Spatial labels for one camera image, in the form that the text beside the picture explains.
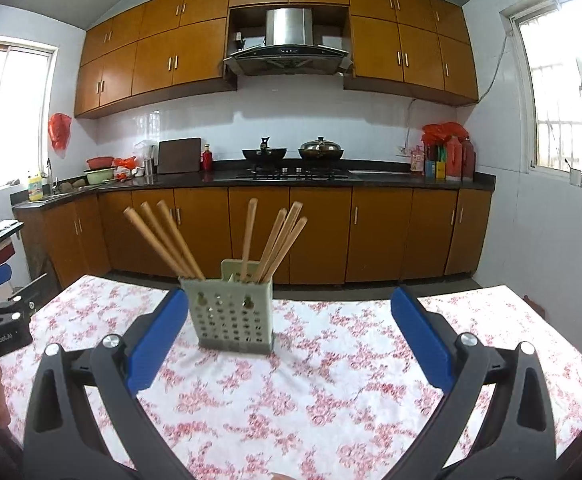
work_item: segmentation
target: hanging red bag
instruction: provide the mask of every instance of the hanging red bag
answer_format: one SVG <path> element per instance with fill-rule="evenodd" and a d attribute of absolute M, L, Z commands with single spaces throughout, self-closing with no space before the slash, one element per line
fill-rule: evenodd
<path fill-rule="evenodd" d="M 66 147 L 71 139 L 72 119 L 65 114 L 53 114 L 48 122 L 49 139 L 51 147 L 57 156 L 64 158 Z"/>

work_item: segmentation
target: tablecloth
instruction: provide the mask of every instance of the tablecloth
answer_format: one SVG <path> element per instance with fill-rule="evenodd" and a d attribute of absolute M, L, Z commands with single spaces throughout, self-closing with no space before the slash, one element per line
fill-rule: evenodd
<path fill-rule="evenodd" d="M 165 291 L 84 276 L 32 320 L 34 342 L 1 359 L 11 430 L 23 436 L 37 362 L 123 333 Z M 505 286 L 422 298 L 457 332 L 515 348 L 531 341 L 545 372 L 557 453 L 582 429 L 582 355 Z M 155 426 L 198 480 L 381 479 L 442 398 L 391 318 L 388 301 L 274 301 L 269 357 L 199 349 L 190 319 L 149 390 L 138 395 Z M 89 399 L 113 457 L 132 465 L 97 391 Z M 485 386 L 449 463 L 478 433 L 493 391 Z"/>

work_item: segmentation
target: utensil holder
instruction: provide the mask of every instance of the utensil holder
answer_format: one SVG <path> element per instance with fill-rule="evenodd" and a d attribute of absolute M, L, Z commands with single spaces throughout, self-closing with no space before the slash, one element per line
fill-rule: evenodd
<path fill-rule="evenodd" d="M 273 351 L 273 286 L 242 283 L 241 260 L 223 260 L 219 280 L 185 280 L 180 286 L 189 297 L 189 311 L 199 345 L 211 350 L 249 354 Z M 259 262 L 249 261 L 252 276 Z"/>

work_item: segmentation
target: silver bolt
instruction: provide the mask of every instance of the silver bolt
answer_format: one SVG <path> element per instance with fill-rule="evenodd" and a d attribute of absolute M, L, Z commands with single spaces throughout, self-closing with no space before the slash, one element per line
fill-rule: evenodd
<path fill-rule="evenodd" d="M 520 350 L 522 350 L 527 355 L 533 355 L 536 351 L 536 348 L 529 341 L 523 341 L 520 343 Z"/>
<path fill-rule="evenodd" d="M 60 345 L 58 345 L 58 343 L 51 343 L 49 346 L 46 347 L 46 350 L 44 350 L 44 353 L 46 355 L 56 355 L 58 352 L 60 351 Z"/>
<path fill-rule="evenodd" d="M 120 344 L 120 338 L 115 334 L 107 335 L 102 340 L 102 346 L 104 348 L 115 348 L 119 344 Z"/>
<path fill-rule="evenodd" d="M 460 335 L 460 343 L 465 346 L 476 346 L 478 344 L 478 338 L 469 332 L 465 332 Z"/>

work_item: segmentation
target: wooden chopstick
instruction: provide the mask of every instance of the wooden chopstick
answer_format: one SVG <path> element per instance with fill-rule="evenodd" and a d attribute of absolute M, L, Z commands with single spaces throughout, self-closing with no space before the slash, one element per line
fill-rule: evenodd
<path fill-rule="evenodd" d="M 302 218 L 300 218 L 297 221 L 297 224 L 295 224 L 295 227 L 289 233 L 289 236 L 285 240 L 284 245 L 282 245 L 282 248 L 280 249 L 279 253 L 276 256 L 276 259 L 273 260 L 273 263 L 271 263 L 269 270 L 267 270 L 267 273 L 264 275 L 264 278 L 262 279 L 262 283 L 268 282 L 268 280 L 270 280 L 273 277 L 273 274 L 276 272 L 280 263 L 282 263 L 282 260 L 284 259 L 284 257 L 287 256 L 287 253 L 289 252 L 289 249 L 293 245 L 293 242 L 295 242 L 295 239 L 298 238 L 300 232 L 302 232 L 302 229 L 305 228 L 305 225 L 306 225 L 306 216 L 303 216 Z"/>
<path fill-rule="evenodd" d="M 142 220 L 142 217 L 138 215 L 137 211 L 132 207 L 127 207 L 124 210 L 125 216 L 130 220 L 130 222 L 135 226 L 135 228 L 140 232 L 142 237 L 149 243 L 149 245 L 153 248 L 153 250 L 158 253 L 158 256 L 164 260 L 173 272 L 175 272 L 176 276 L 183 275 L 183 269 L 180 269 L 178 263 L 173 259 L 173 257 L 169 254 L 169 252 L 164 248 L 164 246 L 160 243 L 158 238 L 151 232 L 148 226 Z"/>
<path fill-rule="evenodd" d="M 302 209 L 302 203 L 301 202 L 293 202 L 293 205 L 291 206 L 291 209 L 289 210 L 289 214 L 287 215 L 287 219 L 285 220 L 284 224 L 282 225 L 282 229 L 280 230 L 280 233 L 277 236 L 276 243 L 273 245 L 273 249 L 271 250 L 271 253 L 267 257 L 266 261 L 264 262 L 264 268 L 262 269 L 262 274 L 261 274 L 262 276 L 266 276 L 266 274 L 269 272 L 269 267 L 271 266 L 271 263 L 273 263 L 273 261 L 276 259 L 276 256 L 279 253 L 280 249 L 282 248 L 282 245 L 284 245 L 285 240 L 287 239 L 287 236 L 289 236 L 291 229 L 293 229 L 293 226 L 295 225 L 295 221 L 300 216 L 300 209 Z"/>
<path fill-rule="evenodd" d="M 180 233 L 180 230 L 178 229 L 175 220 L 171 217 L 169 207 L 166 205 L 164 200 L 160 200 L 158 202 L 158 209 L 161 211 L 162 216 L 164 217 L 164 221 L 166 222 L 167 227 L 171 231 L 171 235 L 173 236 L 173 238 L 175 238 L 175 241 L 180 246 L 180 250 L 184 255 L 184 260 L 186 261 L 187 265 L 193 270 L 193 275 L 198 280 L 203 280 L 205 276 L 204 274 L 202 274 L 202 270 L 200 270 L 200 267 L 198 267 L 196 259 L 193 257 L 193 254 L 191 254 L 189 246 L 184 241 L 184 237 L 182 236 L 182 233 Z"/>
<path fill-rule="evenodd" d="M 255 224 L 255 211 L 258 207 L 258 199 L 249 200 L 247 209 L 247 221 L 244 225 L 244 241 L 242 242 L 242 265 L 240 266 L 241 282 L 248 282 L 247 264 L 249 262 L 249 252 L 251 251 L 251 237 L 253 235 L 253 224 Z"/>
<path fill-rule="evenodd" d="M 262 275 L 264 274 L 265 270 L 265 262 L 271 255 L 271 251 L 273 250 L 273 244 L 276 243 L 277 235 L 280 234 L 280 229 L 282 229 L 282 224 L 285 221 L 285 217 L 287 216 L 287 210 L 281 209 L 277 212 L 276 221 L 273 222 L 273 227 L 271 228 L 271 234 L 269 234 L 269 239 L 267 240 L 267 244 L 264 246 L 264 250 L 262 251 L 262 257 L 260 258 L 260 263 L 258 264 L 258 270 L 256 271 L 253 281 L 255 283 L 259 283 Z"/>
<path fill-rule="evenodd" d="M 153 210 L 151 209 L 151 206 L 149 205 L 149 203 L 142 202 L 140 209 L 142 209 L 142 212 L 144 213 L 144 215 L 146 216 L 146 218 L 149 221 L 149 225 L 153 228 L 153 231 L 155 232 L 155 234 L 158 235 L 158 238 L 162 241 L 164 246 L 167 248 L 167 251 L 169 251 L 169 254 L 171 254 L 173 259 L 178 263 L 178 266 L 180 267 L 180 269 L 184 270 L 184 273 L 181 274 L 181 276 L 184 276 L 185 278 L 192 278 L 193 272 L 191 272 L 191 269 L 189 269 L 189 266 L 184 261 L 184 258 L 182 257 L 182 255 L 178 252 L 177 248 L 173 244 L 173 241 L 169 238 L 169 236 L 166 234 L 166 232 L 164 231 L 164 229 L 162 228 L 162 226 L 158 222 L 158 219 L 155 218 L 155 215 L 153 214 Z"/>

